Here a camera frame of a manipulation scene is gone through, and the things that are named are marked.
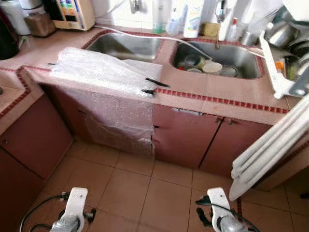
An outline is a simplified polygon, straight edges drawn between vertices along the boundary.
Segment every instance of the cabinet door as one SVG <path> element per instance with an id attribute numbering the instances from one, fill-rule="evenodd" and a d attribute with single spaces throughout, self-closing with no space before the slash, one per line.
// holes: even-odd
<path id="1" fill-rule="evenodd" d="M 0 148 L 1 231 L 16 231 L 35 200 L 43 180 Z"/>
<path id="2" fill-rule="evenodd" d="M 233 160 L 270 127 L 261 123 L 224 118 L 200 169 L 230 177 Z"/>
<path id="3" fill-rule="evenodd" d="M 156 159 L 197 169 L 218 126 L 215 116 L 196 116 L 154 106 Z"/>
<path id="4" fill-rule="evenodd" d="M 1 146 L 46 179 L 72 143 L 59 114 L 43 95 L 1 137 Z"/>
<path id="5" fill-rule="evenodd" d="M 92 142 L 85 124 L 86 112 L 80 107 L 78 100 L 70 94 L 70 90 L 51 86 L 44 86 L 44 88 L 71 132 L 84 141 Z"/>

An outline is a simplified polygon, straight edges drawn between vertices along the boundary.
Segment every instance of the dish soap bottle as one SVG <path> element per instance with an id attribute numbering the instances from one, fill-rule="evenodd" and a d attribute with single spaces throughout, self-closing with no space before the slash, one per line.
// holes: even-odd
<path id="1" fill-rule="evenodd" d="M 163 32 L 163 9 L 164 0 L 153 0 L 153 33 Z"/>
<path id="2" fill-rule="evenodd" d="M 226 40 L 230 42 L 236 42 L 239 39 L 239 34 L 237 32 L 237 19 L 233 19 L 233 23 L 230 26 L 230 30 L 228 31 Z"/>
<path id="3" fill-rule="evenodd" d="M 193 0 L 188 3 L 188 13 L 183 30 L 185 38 L 196 38 L 198 36 L 203 6 L 204 0 Z"/>

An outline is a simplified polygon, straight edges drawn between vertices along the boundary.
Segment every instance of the faucet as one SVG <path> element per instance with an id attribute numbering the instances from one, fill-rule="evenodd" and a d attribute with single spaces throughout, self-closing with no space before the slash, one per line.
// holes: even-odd
<path id="1" fill-rule="evenodd" d="M 129 0 L 131 12 L 132 14 L 135 14 L 136 11 L 139 11 L 141 8 L 141 2 L 140 0 Z"/>

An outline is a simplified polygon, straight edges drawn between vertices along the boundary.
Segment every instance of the kitchen sink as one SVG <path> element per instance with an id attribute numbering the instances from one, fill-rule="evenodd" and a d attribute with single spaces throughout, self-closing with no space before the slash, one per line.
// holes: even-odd
<path id="1" fill-rule="evenodd" d="M 236 77 L 238 78 L 255 79 L 260 75 L 255 55 L 249 53 L 247 49 L 243 47 L 223 44 L 220 45 L 220 48 L 217 50 L 213 43 L 190 43 L 212 57 L 214 62 L 237 68 L 238 74 Z M 193 48 L 185 44 L 179 44 L 173 60 L 173 65 L 175 67 L 184 67 L 184 59 L 190 54 L 200 55 L 200 53 Z"/>
<path id="2" fill-rule="evenodd" d="M 102 52 L 119 59 L 152 62 L 161 44 L 156 38 L 136 38 L 124 34 L 108 33 L 98 37 L 86 50 Z"/>

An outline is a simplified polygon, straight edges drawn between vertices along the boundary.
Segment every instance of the jar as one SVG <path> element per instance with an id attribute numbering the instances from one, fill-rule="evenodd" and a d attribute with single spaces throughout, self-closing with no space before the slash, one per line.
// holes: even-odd
<path id="1" fill-rule="evenodd" d="M 53 21 L 49 14 L 45 12 L 43 6 L 23 11 L 26 15 L 25 22 L 33 36 L 46 37 L 56 30 Z"/>

